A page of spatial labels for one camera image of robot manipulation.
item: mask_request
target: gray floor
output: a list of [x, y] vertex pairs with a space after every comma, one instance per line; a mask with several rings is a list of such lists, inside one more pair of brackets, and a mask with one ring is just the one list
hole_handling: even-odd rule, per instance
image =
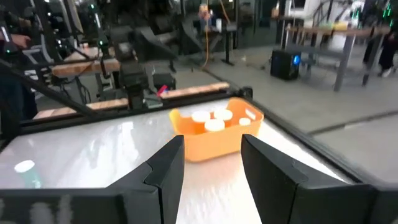
[[[350, 73], [347, 74], [342, 90], [335, 93], [333, 82], [336, 76], [333, 72], [313, 69], [309, 79], [294, 82], [272, 78], [269, 75], [270, 65], [267, 63], [271, 52], [271, 48], [239, 50], [232, 54], [235, 66], [216, 61], [209, 62], [207, 68], [239, 86], [253, 87], [256, 101], [307, 133], [353, 119], [398, 110], [398, 97], [395, 97], [398, 96], [398, 78], [394, 75], [389, 78], [371, 77], [368, 86], [363, 88], [362, 73]], [[355, 48], [350, 61], [351, 67], [361, 69], [363, 52], [363, 47]], [[222, 57], [222, 54], [216, 55], [216, 58]], [[262, 65], [266, 66], [265, 70], [260, 69]], [[183, 66], [177, 66], [177, 70], [177, 88], [217, 82], [198, 70], [192, 73]], [[95, 96], [95, 79], [82, 79]], [[41, 109], [58, 106], [46, 99], [39, 100]], [[394, 162], [398, 156], [398, 152], [395, 152], [395, 145], [398, 143], [395, 138], [398, 131], [395, 127], [398, 127], [398, 117], [390, 117], [323, 133], [315, 138], [378, 179], [398, 182], [398, 175], [395, 175], [398, 165]]]

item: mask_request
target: blue light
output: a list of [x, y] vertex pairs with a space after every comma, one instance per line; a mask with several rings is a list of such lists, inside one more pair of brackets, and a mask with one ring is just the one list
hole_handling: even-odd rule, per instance
[[300, 64], [300, 61], [301, 61], [300, 56], [299, 55], [294, 55], [293, 64], [294, 65], [298, 65], [298, 64]]

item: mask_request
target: white table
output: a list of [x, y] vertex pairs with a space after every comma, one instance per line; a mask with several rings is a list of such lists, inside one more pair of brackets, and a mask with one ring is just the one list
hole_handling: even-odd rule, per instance
[[[181, 108], [224, 108], [227, 100]], [[157, 152], [174, 134], [169, 111], [20, 136], [0, 154], [0, 188], [26, 188], [14, 167], [35, 162], [43, 188], [107, 187]], [[334, 178], [345, 177], [264, 121], [258, 138]], [[185, 163], [178, 224], [260, 224], [240, 153]]]

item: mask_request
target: wooden board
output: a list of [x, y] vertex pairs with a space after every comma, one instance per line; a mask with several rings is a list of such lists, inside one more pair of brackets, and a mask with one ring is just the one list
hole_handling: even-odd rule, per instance
[[181, 90], [171, 90], [165, 93], [162, 93], [160, 97], [162, 99], [171, 99], [171, 98], [177, 98], [181, 96], [188, 96], [188, 95], [195, 95], [199, 93], [211, 93], [212, 91], [218, 91], [222, 89], [227, 89], [229, 88], [229, 84], [226, 82], [221, 82], [221, 83], [214, 83], [210, 85], [203, 85], [203, 86], [194, 86], [190, 88], [185, 88]]
[[[355, 35], [355, 36], [370, 36], [372, 29], [345, 29], [345, 30], [338, 30], [338, 29], [331, 29], [325, 27], [290, 27], [286, 28], [287, 31], [290, 32], [304, 32], [306, 34], [326, 34], [330, 35], [332, 32], [337, 34], [344, 34], [344, 35]], [[376, 27], [374, 29], [373, 34], [388, 34], [390, 32], [390, 27]]]
[[[95, 58], [98, 56], [97, 47], [90, 47], [87, 49], [79, 49], [79, 50], [84, 54], [87, 54], [87, 56], [89, 56], [90, 58]], [[113, 48], [109, 49], [109, 54], [111, 56], [114, 56]], [[65, 61], [82, 60], [82, 59], [85, 58], [82, 55], [80, 55], [78, 52], [74, 52], [71, 55], [69, 55], [65, 59]], [[110, 72], [117, 71], [120, 68], [120, 64], [115, 58], [104, 60], [104, 65], [105, 65], [105, 70]], [[52, 73], [58, 77], [75, 76], [81, 73], [93, 73], [100, 71], [101, 71], [100, 61], [81, 62], [81, 63], [73, 63], [68, 65], [57, 65], [52, 68]]]
[[[106, 109], [112, 109], [112, 108], [118, 108], [122, 106], [127, 106], [128, 101], [125, 98], [118, 99], [118, 100], [108, 100], [108, 101], [102, 101], [102, 102], [97, 102], [97, 103], [90, 103], [87, 104], [87, 106], [93, 110], [106, 110]], [[55, 117], [55, 116], [61, 116], [61, 115], [66, 115], [66, 114], [73, 114], [76, 113], [75, 110], [71, 108], [59, 108], [59, 109], [53, 109], [53, 110], [45, 110], [45, 111], [39, 111], [37, 115], [33, 119], [40, 119], [40, 118], [49, 118], [49, 117]]]

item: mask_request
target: orange basket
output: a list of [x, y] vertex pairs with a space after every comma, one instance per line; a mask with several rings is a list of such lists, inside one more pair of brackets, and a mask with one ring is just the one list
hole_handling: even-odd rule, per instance
[[[178, 109], [173, 109], [169, 116], [176, 135], [184, 135], [185, 159], [200, 162], [207, 159], [238, 152], [241, 149], [242, 134], [257, 135], [263, 113], [241, 98], [231, 98], [227, 110], [233, 112], [232, 125], [222, 131], [195, 134], [191, 117], [181, 116]], [[251, 124], [240, 126], [240, 118], [250, 118]]]

